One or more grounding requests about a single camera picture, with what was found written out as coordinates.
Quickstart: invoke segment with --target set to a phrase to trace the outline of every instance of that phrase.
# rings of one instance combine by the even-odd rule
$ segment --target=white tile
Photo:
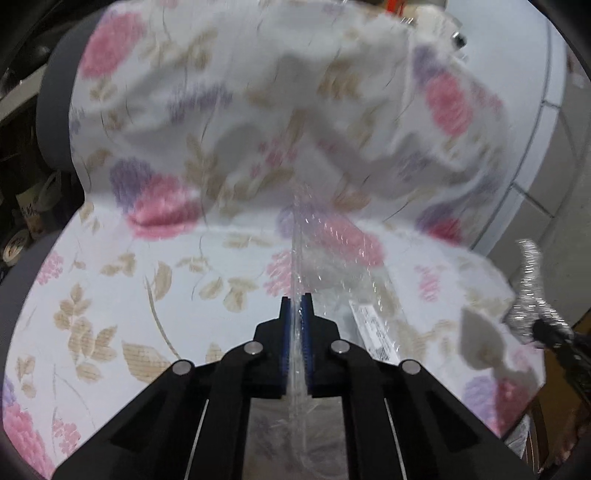
[[[550,215],[556,215],[558,207],[572,187],[575,169],[573,147],[566,131],[564,119],[560,116],[556,122],[556,128],[544,161],[527,190],[527,195]],[[520,176],[515,179],[515,182],[525,190],[519,182],[519,178]]]
[[[564,89],[561,111],[573,140],[574,153],[577,158],[580,158],[589,132],[591,87],[580,88],[569,77]]]
[[[39,93],[46,67],[44,65],[31,73],[0,100],[0,124],[10,120],[22,105]]]
[[[560,106],[567,75],[566,42],[550,21],[548,21],[548,29],[550,32],[550,71],[544,97],[547,102]]]
[[[567,48],[567,57],[570,68],[561,111],[572,138],[575,156],[580,159],[589,140],[591,81],[570,47]]]
[[[517,240],[538,241],[551,218],[511,188],[474,251],[486,255],[509,278],[521,260]]]
[[[530,189],[544,162],[558,121],[558,112],[559,110],[552,106],[542,107],[530,147],[514,180],[525,192]]]

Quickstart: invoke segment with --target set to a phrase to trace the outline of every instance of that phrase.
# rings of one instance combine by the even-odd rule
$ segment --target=beige leaf pattern
[[[114,360],[117,357],[117,351],[110,346],[95,346],[91,358],[97,362],[105,363]]]
[[[99,229],[100,229],[100,222],[98,221],[98,219],[95,218],[95,221],[92,222],[92,233],[98,232]]]
[[[76,375],[88,384],[96,383],[103,378],[98,367],[88,362],[82,362],[76,366]]]
[[[90,89],[90,99],[95,102],[108,100],[117,92],[117,85],[111,83],[110,77],[101,78],[95,87]]]
[[[269,98],[269,95],[265,92],[262,92],[260,90],[253,90],[251,88],[246,88],[246,90],[244,90],[244,96],[251,104],[259,108],[263,108],[266,110],[273,108],[273,102]]]
[[[70,316],[65,314],[63,311],[59,311],[54,314],[53,322],[56,324],[60,330],[69,330],[70,329]]]
[[[210,343],[207,353],[205,354],[205,363],[211,364],[222,359],[223,352],[220,346],[216,343]]]
[[[269,240],[265,240],[259,236],[252,236],[251,242],[259,247],[271,247],[273,245]]]
[[[35,389],[35,386],[33,386],[33,383],[28,380],[25,380],[22,383],[21,390],[27,398],[35,398],[35,396],[37,395],[37,390]]]
[[[340,212],[357,212],[367,207],[371,201],[369,195],[359,191],[348,192],[349,186],[349,179],[343,176],[332,199],[335,209]]]
[[[66,315],[74,315],[74,303],[70,300],[62,300],[60,302],[60,310]]]
[[[91,328],[92,324],[87,320],[87,318],[80,317],[74,322],[74,325],[72,326],[72,333],[75,333],[82,337],[82,335],[91,330]]]
[[[80,339],[82,336],[78,333],[72,332],[70,334],[70,339],[68,340],[68,351],[72,356],[72,360],[74,363],[78,363],[78,358],[80,356],[80,352],[82,351],[82,345],[80,343]]]
[[[92,327],[80,339],[80,351],[84,356],[91,356],[95,349],[95,337],[92,335]]]
[[[28,356],[27,359],[24,361],[24,374],[30,375],[35,370],[35,357]]]
[[[170,290],[173,281],[173,271],[164,262],[158,262],[158,271],[154,276],[154,300],[162,300]]]
[[[291,114],[290,122],[287,125],[287,142],[290,147],[293,147],[301,140],[304,135],[304,125],[306,123],[306,111],[302,109],[295,109]]]
[[[30,375],[35,370],[35,357],[28,356],[26,359],[17,358],[17,378],[21,381],[25,375]]]
[[[117,275],[121,271],[121,267],[119,265],[105,265],[103,268],[100,269],[101,275],[106,275],[107,277],[113,277]]]
[[[95,345],[97,347],[109,346],[111,340],[113,339],[113,337],[115,336],[116,333],[117,333],[116,326],[102,329],[99,332],[99,334],[96,336]]]
[[[109,264],[105,265],[100,273],[102,275],[106,275],[107,277],[114,277],[117,273],[123,273],[126,277],[133,277],[135,274],[135,267],[137,266],[137,261],[135,259],[134,253],[124,253],[121,254],[117,258],[117,262],[119,264]]]
[[[376,115],[382,107],[383,104],[366,108],[361,117],[347,128],[348,136],[357,140],[360,148],[367,145],[373,137],[377,123]]]
[[[129,373],[141,382],[152,383],[171,365],[153,347],[125,342],[122,345]]]
[[[205,153],[201,148],[201,142],[193,134],[187,135],[187,148],[197,160],[205,161]]]
[[[223,299],[223,305],[229,312],[240,313],[246,308],[246,293],[242,290],[230,289]]]
[[[200,291],[199,296],[203,300],[213,300],[216,298],[223,288],[223,280],[219,277],[217,280],[212,280],[210,283],[205,285]]]
[[[234,218],[239,213],[242,213],[242,209],[235,203],[228,202],[220,208],[220,215],[224,218]]]
[[[189,271],[193,273],[200,273],[204,270],[203,266],[199,263],[191,263],[189,265]]]
[[[474,310],[484,312],[493,318],[502,316],[512,303],[512,299],[484,297],[474,288],[466,289],[466,300]]]
[[[242,235],[240,233],[231,233],[228,235],[224,243],[225,248],[246,248],[251,240],[250,235]]]
[[[294,170],[291,167],[280,167],[271,170],[261,180],[259,191],[268,190],[279,185],[283,185],[291,180],[294,175]]]
[[[99,148],[94,153],[90,154],[86,159],[86,168],[91,173],[97,168],[101,168],[105,165],[107,158],[111,156],[111,152],[106,148]]]
[[[320,81],[317,93],[321,97],[332,97],[334,100],[342,100],[348,97],[353,100],[361,96],[358,92],[361,79],[357,72],[351,72],[350,60],[334,59],[326,68]]]
[[[212,173],[207,178],[205,194],[212,200],[217,200],[218,195],[222,191],[222,187],[226,177],[219,173]]]
[[[184,267],[185,265],[189,265],[193,260],[193,257],[185,257],[178,261],[175,267]]]
[[[74,285],[72,287],[72,289],[70,290],[70,298],[72,299],[74,304],[76,304],[77,302],[82,300],[83,294],[84,294],[84,291],[82,290],[82,287],[80,286],[79,283]]]
[[[431,335],[421,335],[415,327],[403,320],[395,320],[394,325],[400,342],[401,359],[412,358],[419,363],[423,362],[427,352],[427,340]]]
[[[74,304],[74,315],[84,315],[91,303],[92,301],[88,299],[77,301]]]
[[[386,284],[381,280],[374,281],[374,290],[378,299],[378,311],[393,317],[400,309],[400,301]]]
[[[229,278],[228,283],[232,288],[235,288],[236,290],[255,291],[256,289],[258,289],[258,285],[249,278]]]
[[[239,202],[252,200],[256,191],[251,191],[252,182],[250,179],[240,179],[234,184],[233,198]]]
[[[114,132],[123,130],[127,124],[126,118],[119,116],[115,110],[107,112],[106,118],[103,118],[103,122],[105,124],[106,130],[111,130]]]
[[[119,256],[119,260],[123,262],[123,274],[127,277],[133,277],[135,274],[135,266],[137,265],[137,261],[135,259],[135,254],[133,253],[126,253]]]

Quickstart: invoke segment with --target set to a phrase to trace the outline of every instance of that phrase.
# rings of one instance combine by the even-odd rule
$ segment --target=white cloth
[[[45,477],[171,362],[219,359],[277,316],[296,179],[380,244],[402,356],[498,434],[543,383],[541,355],[500,325],[512,291],[461,247],[495,207],[502,105],[396,18],[300,0],[118,3],[70,120],[86,203],[25,302],[3,392],[5,430]],[[258,429],[263,450],[278,431]],[[250,478],[297,477],[277,448]]]

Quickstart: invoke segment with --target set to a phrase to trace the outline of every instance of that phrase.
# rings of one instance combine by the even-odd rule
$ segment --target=clear plastic wrap
[[[383,258],[377,237],[315,201],[305,187],[297,189],[292,298],[310,292],[315,314],[335,321],[341,338],[397,364],[395,333],[405,320]],[[306,478],[346,479],[341,400],[307,395],[298,309],[292,327],[288,401],[294,458]]]

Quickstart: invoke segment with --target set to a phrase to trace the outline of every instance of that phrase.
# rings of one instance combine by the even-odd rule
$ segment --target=shelf
[[[0,127],[18,113],[29,100],[37,96],[46,67],[47,65],[44,65],[31,73],[0,100]]]

